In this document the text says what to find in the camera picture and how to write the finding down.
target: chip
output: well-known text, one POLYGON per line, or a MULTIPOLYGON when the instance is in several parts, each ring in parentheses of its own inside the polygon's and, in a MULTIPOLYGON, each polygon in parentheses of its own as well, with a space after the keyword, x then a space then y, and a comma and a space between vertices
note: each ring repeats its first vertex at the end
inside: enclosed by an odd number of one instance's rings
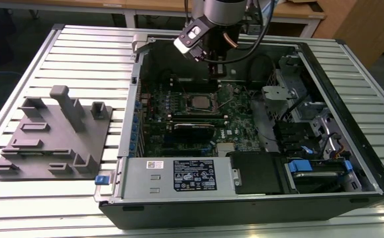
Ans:
POLYGON ((209 98, 206 96, 194 96, 192 98, 192 107, 200 109, 209 108, 209 98))

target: blue latch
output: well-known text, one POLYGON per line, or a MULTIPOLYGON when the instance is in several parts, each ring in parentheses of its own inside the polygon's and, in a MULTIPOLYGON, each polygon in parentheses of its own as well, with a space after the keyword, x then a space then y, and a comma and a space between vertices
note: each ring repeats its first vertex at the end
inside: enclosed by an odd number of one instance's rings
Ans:
POLYGON ((94 177, 94 185, 109 185, 109 176, 97 175, 94 177))
POLYGON ((306 146, 301 146, 301 148, 304 149, 306 154, 313 154, 313 151, 306 146))
POLYGON ((292 162, 288 163, 288 167, 289 167, 290 173, 312 171, 309 160, 293 160, 292 162))
POLYGON ((345 160, 345 161, 344 161, 344 165, 345 165, 346 171, 350 172, 350 171, 352 171, 350 161, 349 161, 349 160, 345 160))

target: power supply label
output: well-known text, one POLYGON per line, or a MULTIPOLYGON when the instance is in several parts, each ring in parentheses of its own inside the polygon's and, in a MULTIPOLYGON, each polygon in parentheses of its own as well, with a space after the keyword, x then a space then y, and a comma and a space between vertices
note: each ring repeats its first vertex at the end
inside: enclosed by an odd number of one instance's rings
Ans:
POLYGON ((173 172, 177 192, 217 190, 213 160, 174 160, 173 172))

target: motherboard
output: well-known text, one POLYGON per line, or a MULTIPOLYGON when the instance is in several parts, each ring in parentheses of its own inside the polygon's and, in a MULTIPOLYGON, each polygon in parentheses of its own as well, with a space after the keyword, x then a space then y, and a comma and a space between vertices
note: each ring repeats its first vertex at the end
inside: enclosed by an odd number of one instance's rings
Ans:
POLYGON ((221 157, 260 151, 250 99, 257 92, 234 83, 178 79, 144 84, 145 157, 221 157))

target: metal workbench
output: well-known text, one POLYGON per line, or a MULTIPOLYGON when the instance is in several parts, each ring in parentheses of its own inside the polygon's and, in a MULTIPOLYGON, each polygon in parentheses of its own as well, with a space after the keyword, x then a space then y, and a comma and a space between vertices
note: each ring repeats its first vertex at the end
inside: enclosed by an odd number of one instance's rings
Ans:
MULTIPOLYGON (((22 117, 17 109, 22 98, 45 97, 45 103, 54 104, 49 89, 54 84, 66 85, 69 96, 78 97, 82 105, 104 101, 114 108, 100 173, 114 168, 136 33, 177 35, 177 31, 88 26, 50 31, 0 112, 0 148, 8 144, 22 117)), ((265 39, 308 43, 384 163, 384 91, 348 47, 334 40, 265 39)), ((94 202, 94 197, 109 195, 109 186, 94 186, 93 181, 85 180, 0 182, 0 237, 384 237, 384 205, 322 222, 122 231, 94 202)))

